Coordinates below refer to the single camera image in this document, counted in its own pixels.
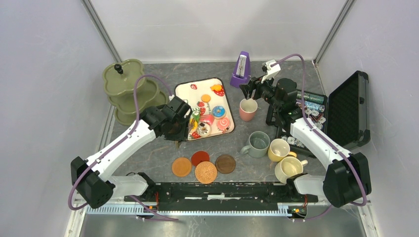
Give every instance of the mug handle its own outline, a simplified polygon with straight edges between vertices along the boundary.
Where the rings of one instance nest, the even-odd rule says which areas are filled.
[[[249,149],[250,149],[250,146],[247,145],[240,150],[240,153],[241,154],[246,154],[247,152],[249,152]]]

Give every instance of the blue donut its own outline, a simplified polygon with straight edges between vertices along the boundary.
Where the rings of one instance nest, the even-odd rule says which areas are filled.
[[[225,116],[225,109],[224,109],[224,107],[222,107],[221,105],[215,106],[212,109],[212,115],[216,119],[222,119]]]

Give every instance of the pink mug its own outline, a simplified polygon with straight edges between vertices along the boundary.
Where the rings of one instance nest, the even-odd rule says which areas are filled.
[[[240,102],[239,114],[243,121],[250,121],[253,119],[257,110],[257,102],[253,99],[243,99]]]

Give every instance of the green container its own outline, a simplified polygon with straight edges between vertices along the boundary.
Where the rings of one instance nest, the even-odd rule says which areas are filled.
[[[108,95],[109,103],[116,107],[115,119],[120,124],[129,126],[136,116],[133,96],[135,81],[144,75],[144,65],[137,59],[123,61],[119,64],[119,70],[115,69],[115,65],[111,64],[103,71],[103,89]],[[160,91],[159,85],[151,78],[140,80],[136,94],[140,112],[150,106],[168,103],[168,96]]]

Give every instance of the red coaster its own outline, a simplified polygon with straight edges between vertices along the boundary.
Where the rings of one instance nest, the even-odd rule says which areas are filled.
[[[197,166],[199,163],[203,161],[209,161],[209,160],[210,160],[210,156],[208,155],[207,152],[204,152],[204,151],[195,152],[191,158],[192,164],[194,166]]]

